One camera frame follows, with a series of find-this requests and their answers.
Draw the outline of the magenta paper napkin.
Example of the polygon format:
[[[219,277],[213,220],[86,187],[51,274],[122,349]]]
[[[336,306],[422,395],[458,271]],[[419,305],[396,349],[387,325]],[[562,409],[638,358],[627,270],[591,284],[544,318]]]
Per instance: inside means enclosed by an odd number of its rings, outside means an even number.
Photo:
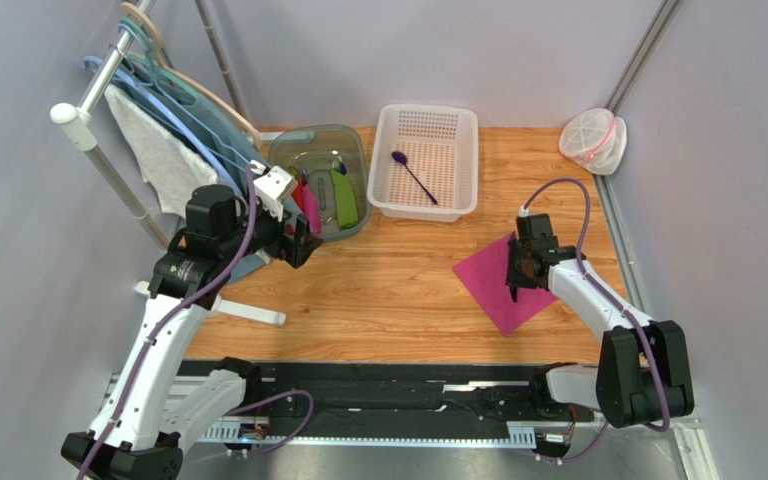
[[[502,336],[508,336],[525,322],[552,305],[557,298],[542,289],[519,289],[511,298],[506,283],[510,233],[452,267],[479,307]]]

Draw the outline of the purple metal spoon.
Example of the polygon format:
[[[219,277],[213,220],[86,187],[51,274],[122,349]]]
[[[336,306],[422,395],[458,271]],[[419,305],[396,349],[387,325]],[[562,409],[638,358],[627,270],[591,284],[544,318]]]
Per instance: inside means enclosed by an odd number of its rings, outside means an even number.
[[[401,151],[393,151],[391,153],[391,158],[396,163],[400,164],[408,172],[408,174],[413,178],[413,180],[421,188],[421,190],[424,192],[426,197],[432,202],[433,205],[438,205],[439,204],[439,202],[435,198],[435,196],[429,191],[429,189],[419,180],[419,178],[410,169],[410,167],[408,165],[408,158],[407,158],[406,154],[404,154]]]

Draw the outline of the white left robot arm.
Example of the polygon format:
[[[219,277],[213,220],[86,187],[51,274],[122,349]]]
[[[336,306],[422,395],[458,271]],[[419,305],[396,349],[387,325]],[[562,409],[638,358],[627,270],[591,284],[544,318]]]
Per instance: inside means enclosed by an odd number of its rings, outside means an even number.
[[[230,273],[259,251],[293,267],[319,246],[308,220],[291,216],[295,187],[259,179],[245,196],[225,185],[196,189],[186,223],[146,287],[140,334],[90,427],[69,434],[62,457],[83,479],[174,479],[185,454],[221,417],[270,403],[260,366],[227,357],[174,406],[167,398],[183,356],[206,317],[223,309]]]

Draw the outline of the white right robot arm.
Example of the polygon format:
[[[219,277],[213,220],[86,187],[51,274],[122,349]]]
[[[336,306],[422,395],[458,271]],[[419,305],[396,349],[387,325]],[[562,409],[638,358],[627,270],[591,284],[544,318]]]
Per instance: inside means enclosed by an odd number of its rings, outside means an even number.
[[[559,243],[546,214],[522,214],[507,242],[506,285],[513,302],[529,290],[563,301],[600,343],[594,367],[556,363],[535,380],[549,405],[600,412],[615,428],[669,425],[692,414],[694,391],[683,329],[656,321],[613,290],[582,252]]]

